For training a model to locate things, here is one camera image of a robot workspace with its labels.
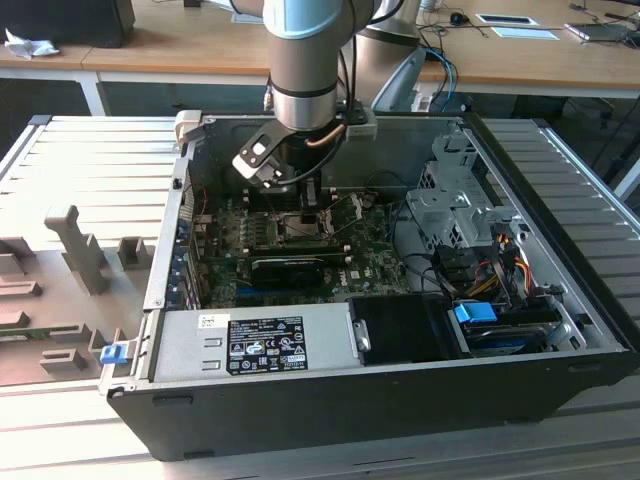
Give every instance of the blue cable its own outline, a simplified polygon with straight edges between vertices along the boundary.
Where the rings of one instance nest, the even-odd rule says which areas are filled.
[[[447,109],[447,105],[449,104],[449,101],[451,100],[451,96],[453,95],[453,70],[451,68],[451,62],[449,62],[449,60],[444,58],[441,54],[439,54],[432,48],[425,48],[425,50],[431,53],[432,55],[434,55],[438,60],[440,60],[440,62],[447,69],[447,73],[449,75],[449,92],[447,93],[447,100],[444,102],[444,104],[442,105],[442,108],[440,109],[441,112],[444,112]]]

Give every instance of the power supply label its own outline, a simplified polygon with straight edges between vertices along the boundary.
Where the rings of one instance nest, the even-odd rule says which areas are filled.
[[[307,370],[302,317],[232,320],[227,338],[231,375]]]

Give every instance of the circuit board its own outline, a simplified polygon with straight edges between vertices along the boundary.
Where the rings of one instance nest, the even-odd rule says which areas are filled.
[[[295,223],[300,213],[281,210],[274,202],[266,208],[251,207],[247,199],[228,199],[209,227],[208,240],[199,262],[204,284],[203,307],[295,305],[343,302],[357,295],[390,295],[409,292],[402,266],[394,255],[388,235],[388,213],[384,205],[367,204],[359,194],[341,196],[330,209],[319,214],[317,225]],[[257,251],[249,254],[247,245]],[[320,285],[298,289],[257,289],[251,283],[252,263],[259,248],[289,252],[311,248],[313,257],[345,258],[342,264],[324,269]]]

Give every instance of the blue tab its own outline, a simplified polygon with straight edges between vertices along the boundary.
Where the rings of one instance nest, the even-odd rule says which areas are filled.
[[[103,347],[100,353],[100,363],[103,365],[127,363],[127,348],[118,344]]]
[[[462,303],[453,309],[459,323],[496,322],[496,312],[490,303],[469,302]]]

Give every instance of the wooden desk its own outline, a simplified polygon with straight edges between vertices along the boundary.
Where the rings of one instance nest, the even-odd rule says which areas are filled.
[[[451,7],[461,7],[474,25],[486,26],[477,13],[522,15],[540,24],[534,28],[563,28],[565,23],[590,23],[591,16],[568,8],[565,0],[449,0]],[[614,2],[590,0],[590,11],[603,22],[611,21],[604,13],[629,15],[636,9]],[[418,17],[420,23],[442,23],[447,26],[453,10],[441,8],[431,15]],[[496,93],[532,93],[591,96],[591,92],[609,90],[609,95],[636,97],[640,93],[640,50],[624,45],[588,44],[568,30],[552,33],[559,40],[500,38],[483,28],[484,38],[475,28],[450,27],[442,42],[447,58],[457,65],[462,91]],[[434,46],[433,33],[425,37]],[[425,68],[420,80],[442,81],[442,68]]]
[[[105,115],[101,82],[264,84],[269,73],[267,33],[262,25],[231,23],[231,14],[213,5],[184,9],[182,2],[133,0],[136,24],[121,49],[67,47],[62,54],[26,61],[0,52],[0,77],[75,80],[82,85],[91,113]],[[476,13],[533,17],[541,27],[591,21],[568,8],[569,0],[448,0],[462,7],[476,25]],[[629,14],[634,7],[590,0],[604,21],[605,12]],[[441,8],[428,21],[448,24],[451,10]],[[449,28],[443,38],[447,57],[459,70],[458,91],[556,96],[634,98],[640,93],[640,51],[622,45],[580,44],[568,31],[560,40],[483,38],[473,28]],[[438,44],[434,34],[426,34]],[[419,99],[428,98],[443,79],[437,63],[425,65]]]
[[[0,68],[34,68],[54,70],[82,70],[82,60],[91,47],[68,45],[59,54],[47,57],[33,57],[31,60],[16,57],[6,48],[0,48]]]
[[[264,25],[231,23],[211,4],[133,0],[135,30],[121,49],[94,48],[83,67],[97,71],[269,75]]]

